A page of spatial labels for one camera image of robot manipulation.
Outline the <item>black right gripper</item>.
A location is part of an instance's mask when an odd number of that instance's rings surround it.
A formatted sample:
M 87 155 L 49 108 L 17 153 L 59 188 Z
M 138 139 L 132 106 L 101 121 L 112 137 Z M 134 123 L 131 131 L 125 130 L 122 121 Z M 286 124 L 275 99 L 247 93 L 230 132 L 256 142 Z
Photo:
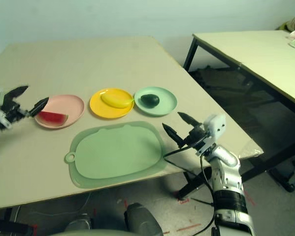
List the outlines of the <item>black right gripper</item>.
M 194 148 L 201 148 L 204 146 L 204 139 L 207 138 L 207 132 L 204 130 L 202 123 L 186 113 L 178 112 L 178 115 L 184 122 L 191 125 L 193 129 L 185 139 L 182 139 L 173 128 L 162 123 L 167 135 L 177 143 L 179 148 L 182 148 L 184 145 L 193 146 Z

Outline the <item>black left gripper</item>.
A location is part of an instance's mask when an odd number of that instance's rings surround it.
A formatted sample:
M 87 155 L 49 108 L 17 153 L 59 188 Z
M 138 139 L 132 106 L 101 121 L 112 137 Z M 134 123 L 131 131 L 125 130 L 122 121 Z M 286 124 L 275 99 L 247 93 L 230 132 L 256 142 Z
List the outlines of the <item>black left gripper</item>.
M 48 103 L 49 98 L 46 97 L 38 101 L 30 111 L 22 109 L 20 104 L 14 101 L 14 98 L 22 95 L 28 87 L 29 86 L 19 86 L 4 95 L 3 105 L 1 105 L 0 110 L 4 113 L 4 119 L 8 124 L 1 123 L 1 128 L 8 128 L 11 124 L 28 116 L 35 117 Z

